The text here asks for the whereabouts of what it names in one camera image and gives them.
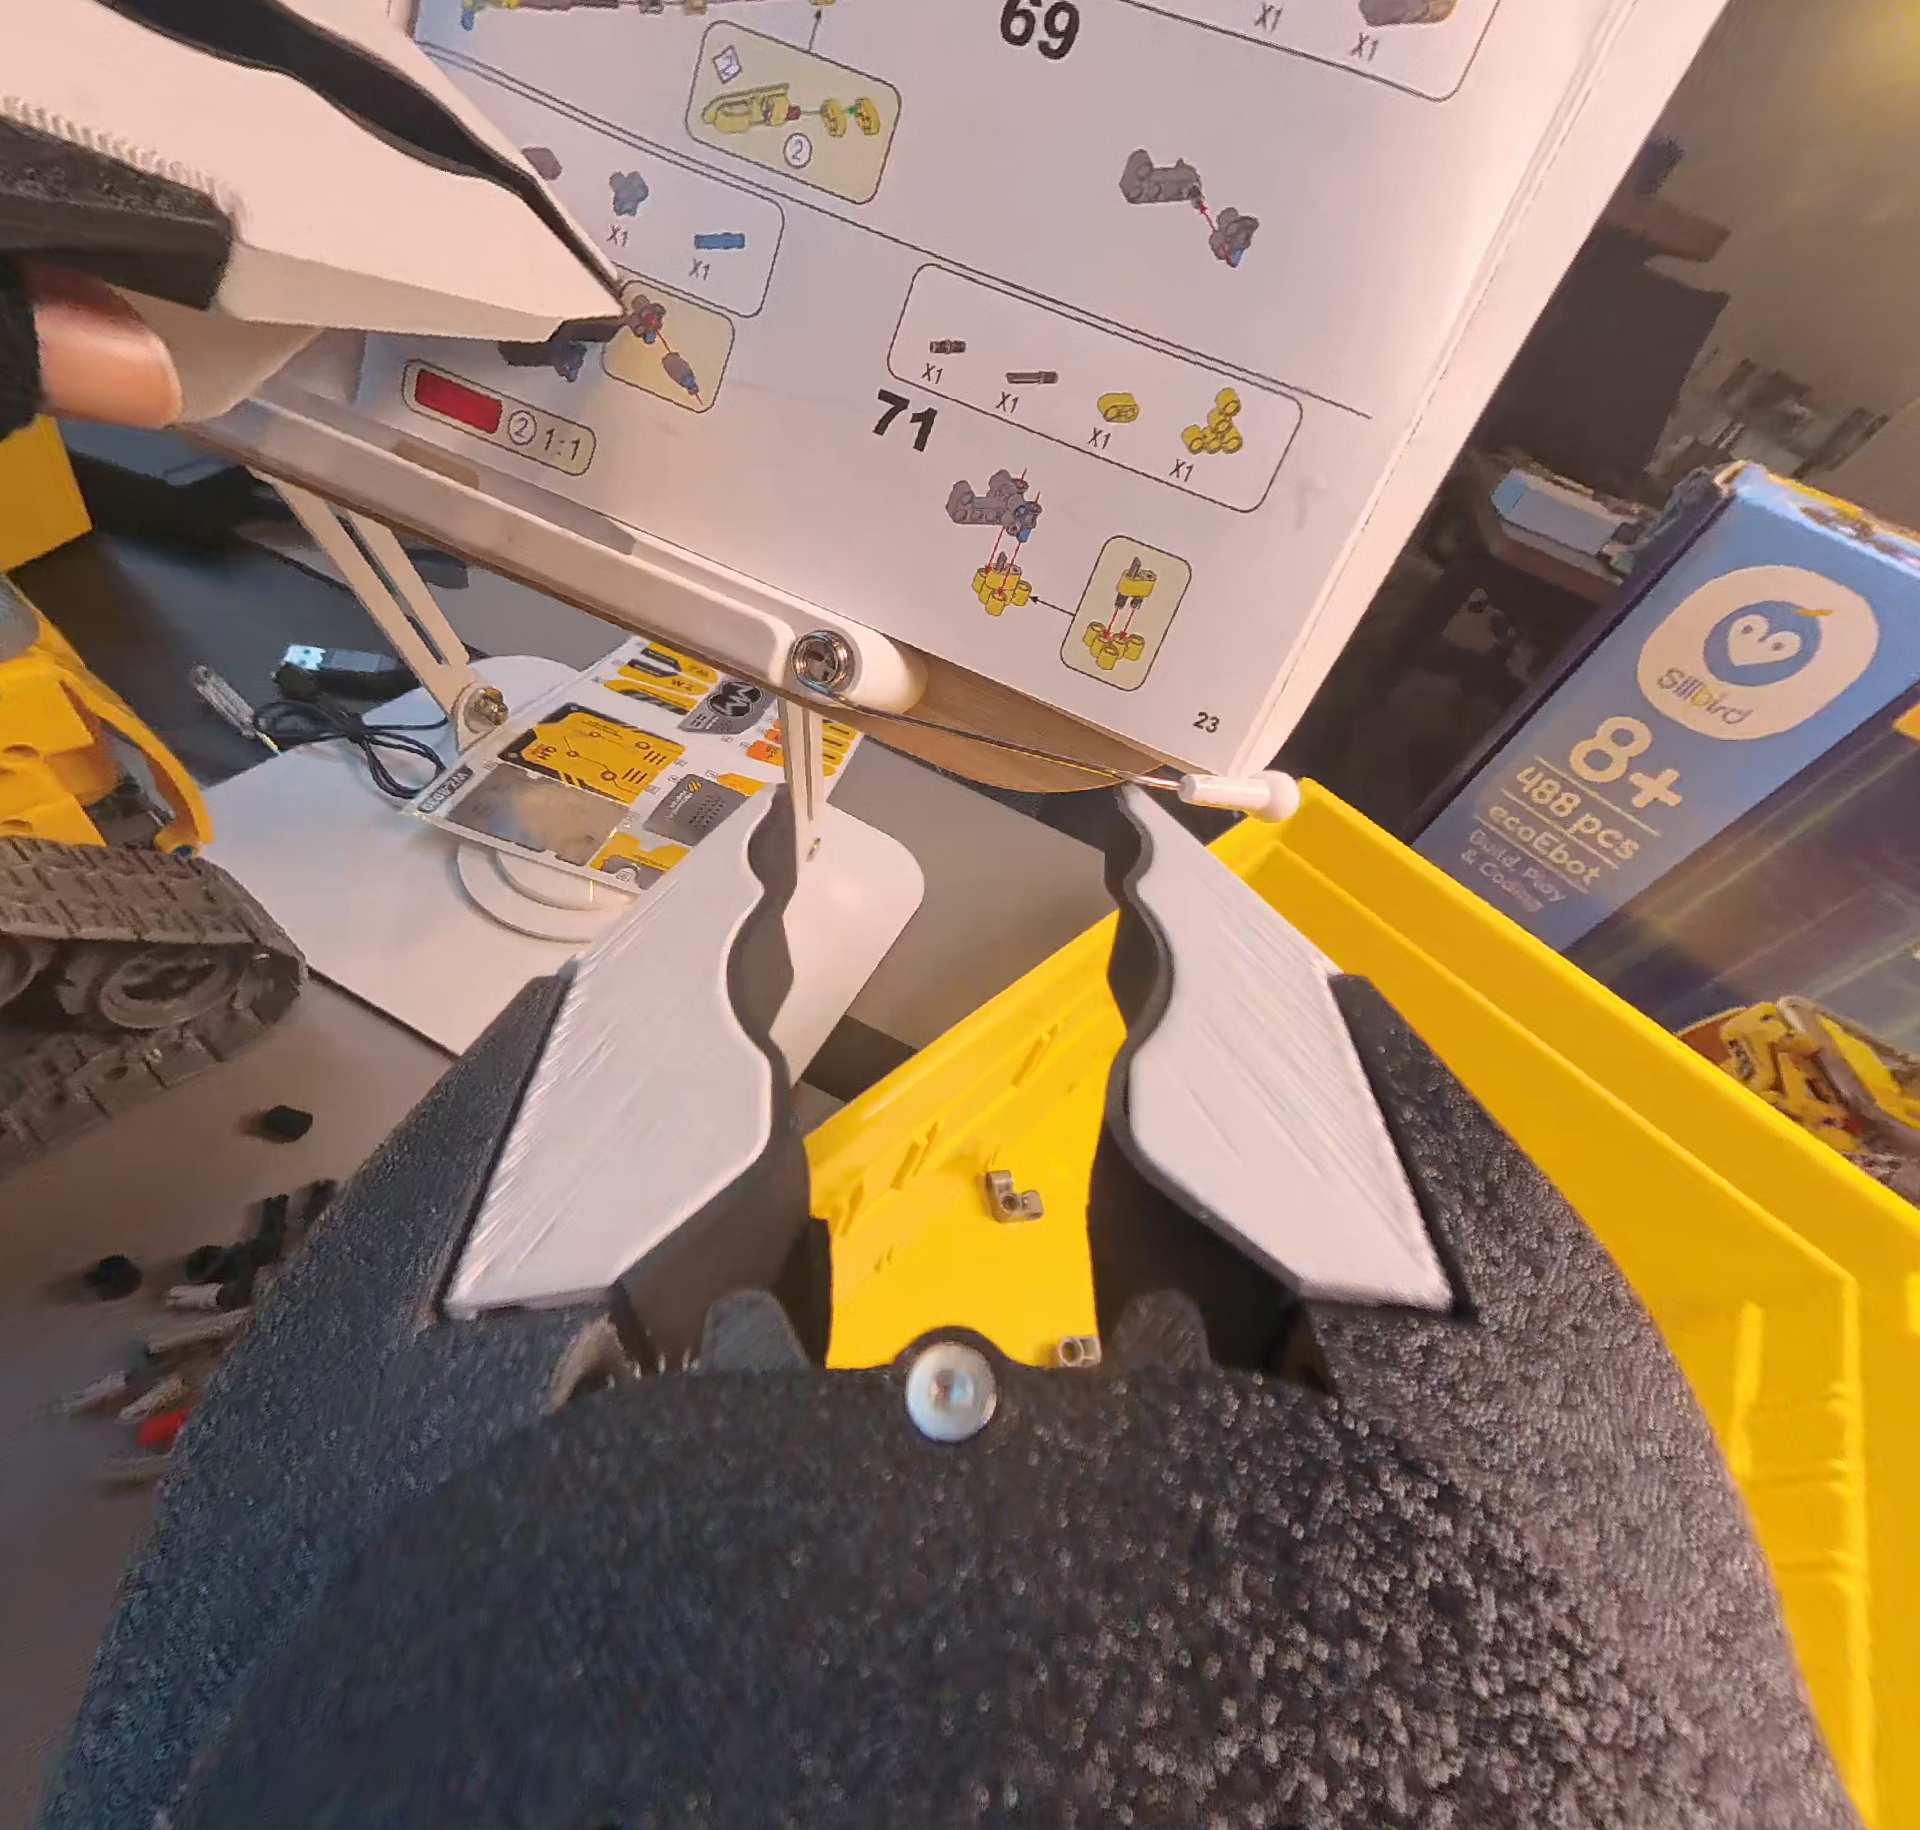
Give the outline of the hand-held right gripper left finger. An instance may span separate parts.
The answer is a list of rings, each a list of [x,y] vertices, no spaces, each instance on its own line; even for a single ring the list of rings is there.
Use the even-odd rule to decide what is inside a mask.
[[[781,1268],[797,1232],[784,913],[797,817],[756,795],[564,970],[509,1134],[450,1270],[446,1313],[628,1290],[684,1319],[697,1290]]]

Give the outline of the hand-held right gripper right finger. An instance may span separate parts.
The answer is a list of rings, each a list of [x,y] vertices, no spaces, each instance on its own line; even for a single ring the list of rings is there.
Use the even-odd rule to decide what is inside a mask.
[[[1346,974],[1144,787],[1117,791],[1108,871],[1123,1021],[1108,1128],[1125,1161],[1291,1295],[1451,1312]]]

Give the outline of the toy brick instruction booklet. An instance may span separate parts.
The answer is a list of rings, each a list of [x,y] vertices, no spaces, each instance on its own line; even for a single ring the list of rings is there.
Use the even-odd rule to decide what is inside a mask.
[[[411,0],[601,344],[273,386],[1234,765],[1629,0]]]

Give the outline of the grey desk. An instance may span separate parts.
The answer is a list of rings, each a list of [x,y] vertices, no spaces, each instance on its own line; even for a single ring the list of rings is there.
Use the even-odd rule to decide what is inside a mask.
[[[258,747],[196,697],[188,667],[262,689],[288,642],[374,647],[353,598],[262,546],[177,546],[93,533],[21,572],[89,663],[213,785]],[[989,1000],[1108,911],[1093,849],[1006,802],[866,747],[838,805],[920,858],[923,906],[851,1016],[854,1082]],[[437,1082],[448,1057],[347,992],[314,981],[245,1058],[78,1140],[2,1191],[2,1822],[31,1825],[87,1688],[150,1491],[90,1486],[94,1435],[56,1403],[129,1357],[162,1280],[232,1239],[267,1193],[347,1177]],[[297,1143],[254,1134],[274,1103],[314,1112]],[[99,1302],[83,1267],[126,1254],[142,1290]]]

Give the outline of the person's left hand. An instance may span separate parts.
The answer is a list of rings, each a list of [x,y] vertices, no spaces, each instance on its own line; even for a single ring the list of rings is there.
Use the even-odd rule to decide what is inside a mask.
[[[110,282],[28,262],[36,402],[60,419],[168,428],[183,416],[172,352]]]

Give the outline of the assorted small toy brick parts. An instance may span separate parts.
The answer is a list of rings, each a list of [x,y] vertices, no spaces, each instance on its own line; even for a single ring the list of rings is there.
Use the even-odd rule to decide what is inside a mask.
[[[1025,1191],[1011,1170],[986,1170],[984,1193],[999,1224],[1025,1226],[1044,1221],[1044,1196]],[[1101,1362],[1100,1336],[1084,1332],[1061,1336],[1053,1346],[1051,1362],[1061,1368],[1093,1368]]]

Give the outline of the yellow grey sticker sheet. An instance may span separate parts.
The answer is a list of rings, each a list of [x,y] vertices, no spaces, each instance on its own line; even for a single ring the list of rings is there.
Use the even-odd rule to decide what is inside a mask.
[[[467,750],[409,809],[509,857],[646,890],[783,767],[773,689],[636,636]]]

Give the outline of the pile of black red pins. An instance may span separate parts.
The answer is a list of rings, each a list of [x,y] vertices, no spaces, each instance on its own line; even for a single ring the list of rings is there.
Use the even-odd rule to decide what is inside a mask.
[[[260,1199],[236,1239],[188,1248],[129,1357],[56,1403],[62,1422],[94,1435],[90,1486],[132,1498],[162,1481],[218,1365],[343,1188],[338,1177],[311,1178]]]

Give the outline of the tracked toy brick vehicle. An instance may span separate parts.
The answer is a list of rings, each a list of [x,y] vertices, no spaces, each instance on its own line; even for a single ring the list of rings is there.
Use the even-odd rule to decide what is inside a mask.
[[[201,849],[192,774],[2,581],[2,1170],[258,1045],[294,941]]]

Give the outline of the blue toy set box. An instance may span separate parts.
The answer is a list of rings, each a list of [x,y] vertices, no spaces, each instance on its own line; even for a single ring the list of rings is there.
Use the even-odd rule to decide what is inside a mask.
[[[1919,535],[1693,473],[1411,846],[1916,1203]]]

